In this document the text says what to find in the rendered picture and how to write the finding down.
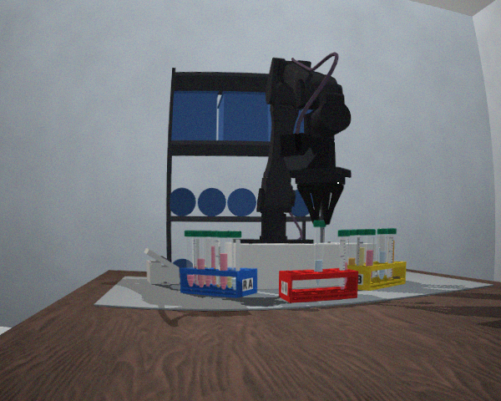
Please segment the grey flat mat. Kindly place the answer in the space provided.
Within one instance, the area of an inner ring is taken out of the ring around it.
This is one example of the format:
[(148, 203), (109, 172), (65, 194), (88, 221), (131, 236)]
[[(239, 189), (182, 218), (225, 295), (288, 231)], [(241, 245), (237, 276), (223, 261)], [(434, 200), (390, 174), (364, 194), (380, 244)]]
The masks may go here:
[(147, 277), (124, 277), (94, 306), (180, 311), (276, 310), (382, 302), (493, 286), (482, 282), (406, 272), (405, 284), (371, 291), (358, 290), (357, 298), (289, 303), (279, 297), (279, 289), (257, 290), (257, 293), (238, 298), (216, 297), (181, 293), (180, 284), (150, 284)]

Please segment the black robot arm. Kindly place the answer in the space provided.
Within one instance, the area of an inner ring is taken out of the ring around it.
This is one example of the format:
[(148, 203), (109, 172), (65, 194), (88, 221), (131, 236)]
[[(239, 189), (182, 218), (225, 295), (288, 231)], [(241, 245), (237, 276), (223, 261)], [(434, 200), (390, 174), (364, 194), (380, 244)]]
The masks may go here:
[(326, 74), (309, 71), (293, 61), (272, 58), (266, 84), (266, 103), (271, 105), (271, 141), (256, 207), (256, 212), (261, 213), (261, 236), (240, 239), (240, 243), (314, 243), (287, 240), (284, 213), (291, 212), (296, 200), (289, 170), (336, 167), (334, 135), (351, 123), (342, 86), (331, 76), (311, 104), (309, 109), (313, 110), (304, 116), (301, 141), (295, 142), (293, 131), (299, 110), (304, 109), (325, 77)]

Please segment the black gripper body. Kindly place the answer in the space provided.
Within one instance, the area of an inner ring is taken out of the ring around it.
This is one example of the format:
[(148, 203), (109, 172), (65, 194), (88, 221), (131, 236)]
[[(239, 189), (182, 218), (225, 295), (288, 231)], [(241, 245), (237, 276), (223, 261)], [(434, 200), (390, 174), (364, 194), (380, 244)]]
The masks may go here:
[(341, 167), (313, 168), (289, 170), (289, 177), (296, 177), (296, 184), (319, 185), (321, 182), (332, 182), (345, 185), (345, 177), (351, 178), (350, 170)]

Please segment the yellow rack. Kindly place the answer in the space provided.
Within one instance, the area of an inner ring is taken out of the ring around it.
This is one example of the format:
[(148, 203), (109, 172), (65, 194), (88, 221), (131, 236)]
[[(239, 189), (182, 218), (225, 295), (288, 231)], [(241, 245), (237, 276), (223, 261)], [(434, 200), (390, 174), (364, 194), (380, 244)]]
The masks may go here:
[[(347, 269), (358, 271), (358, 290), (371, 291), (380, 288), (393, 287), (405, 284), (406, 265), (407, 265), (406, 261), (395, 261), (394, 263), (389, 263), (389, 264), (387, 262), (379, 264), (375, 263), (379, 262), (374, 261), (373, 266), (366, 266), (366, 264), (364, 264), (364, 266), (347, 265)], [(388, 278), (384, 275), (383, 279), (380, 279), (380, 277), (373, 277), (371, 281), (372, 271), (378, 271), (390, 268), (394, 268), (392, 280), (388, 280)]]

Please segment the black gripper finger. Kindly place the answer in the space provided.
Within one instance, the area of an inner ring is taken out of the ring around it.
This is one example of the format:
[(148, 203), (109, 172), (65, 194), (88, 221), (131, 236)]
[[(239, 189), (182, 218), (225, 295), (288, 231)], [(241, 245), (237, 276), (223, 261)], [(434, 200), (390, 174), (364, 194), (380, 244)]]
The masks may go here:
[(325, 225), (329, 225), (331, 222), (331, 217), (335, 209), (335, 206), (344, 189), (344, 185), (332, 182), (321, 182), (319, 183), (319, 186), (321, 192), (321, 205), (322, 205), (323, 218), (325, 221)]
[(306, 204), (313, 224), (313, 221), (319, 220), (320, 216), (321, 195), (319, 185), (298, 184), (297, 189)]

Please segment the blue tube rack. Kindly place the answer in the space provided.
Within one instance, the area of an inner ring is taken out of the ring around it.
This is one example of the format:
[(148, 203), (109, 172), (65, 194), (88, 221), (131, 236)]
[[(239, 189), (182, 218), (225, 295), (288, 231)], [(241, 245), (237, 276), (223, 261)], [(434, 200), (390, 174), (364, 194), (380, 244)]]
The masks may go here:
[[(257, 268), (241, 268), (241, 270), (243, 271), (232, 272), (231, 270), (219, 271), (219, 269), (214, 268), (180, 268), (180, 292), (206, 296), (235, 298), (257, 293)], [(204, 287), (199, 287), (195, 284), (194, 286), (189, 287), (189, 284), (187, 282), (187, 274), (235, 277), (236, 290), (233, 290), (233, 287), (228, 288), (227, 286), (226, 289), (221, 289), (221, 287), (217, 287), (212, 284), (210, 284), (209, 287), (207, 287), (206, 285), (204, 285)]]

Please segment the red tube rack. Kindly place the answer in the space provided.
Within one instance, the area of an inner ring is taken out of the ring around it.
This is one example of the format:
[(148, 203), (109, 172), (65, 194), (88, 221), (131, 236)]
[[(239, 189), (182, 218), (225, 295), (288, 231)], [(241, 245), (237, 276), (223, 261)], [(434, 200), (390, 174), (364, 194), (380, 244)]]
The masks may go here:
[[(323, 272), (314, 272), (314, 270), (279, 271), (279, 297), (288, 301), (289, 303), (317, 302), (317, 301), (357, 298), (358, 271), (350, 269), (347, 269), (345, 271), (339, 271), (336, 269), (339, 268), (323, 269)], [(340, 287), (323, 287), (323, 288), (292, 290), (292, 281), (341, 278), (341, 277), (347, 277), (346, 287), (345, 289), (342, 290)]]

